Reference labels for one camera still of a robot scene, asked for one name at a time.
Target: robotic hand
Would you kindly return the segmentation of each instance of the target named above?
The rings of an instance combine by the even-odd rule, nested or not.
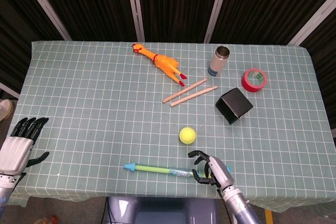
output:
[[[49,152],[44,152],[41,157],[29,160],[33,145],[48,120],[23,118],[16,124],[0,150],[0,219],[13,190],[26,175],[23,173],[24,169],[41,163],[49,155]]]
[[[194,162],[197,165],[200,161],[205,160],[204,173],[206,178],[200,178],[197,171],[193,169],[194,178],[200,184],[216,185],[217,191],[227,206],[229,211],[234,215],[239,224],[260,224],[260,221],[242,192],[233,186],[234,179],[227,170],[223,162],[217,157],[208,156],[202,151],[192,151],[188,157],[199,156]]]

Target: tape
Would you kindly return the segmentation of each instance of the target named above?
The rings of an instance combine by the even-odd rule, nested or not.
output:
[[[260,84],[254,85],[249,80],[248,77],[254,77],[256,78]],[[246,70],[242,77],[242,85],[244,89],[246,89],[249,92],[258,92],[260,89],[262,89],[267,84],[267,75],[262,72],[260,69],[257,68],[250,68]]]

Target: shoe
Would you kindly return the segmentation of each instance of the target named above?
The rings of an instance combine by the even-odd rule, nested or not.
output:
[[[9,117],[13,112],[13,109],[13,103],[9,99],[0,102],[0,121]]]

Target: grid pattern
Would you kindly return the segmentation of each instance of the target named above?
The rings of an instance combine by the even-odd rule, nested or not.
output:
[[[23,117],[49,118],[31,157],[50,151],[27,169],[16,198],[27,195],[83,200],[95,196],[217,197],[193,178],[131,172],[125,163],[191,169],[192,150],[214,155],[233,171],[251,203],[274,211],[333,201],[336,152],[308,52],[296,46],[228,45],[222,75],[207,65],[216,44],[145,43],[175,58],[186,84],[208,77],[214,92],[170,108],[162,99],[180,90],[132,43],[39,41],[11,128]],[[268,75],[258,93],[242,88],[245,70]],[[254,108],[229,125],[214,107],[239,87]],[[196,141],[184,145],[179,130],[190,126]]]

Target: black box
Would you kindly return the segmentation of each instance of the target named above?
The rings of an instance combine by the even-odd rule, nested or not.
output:
[[[229,124],[233,124],[253,108],[253,105],[238,88],[223,94],[215,106],[225,116]]]

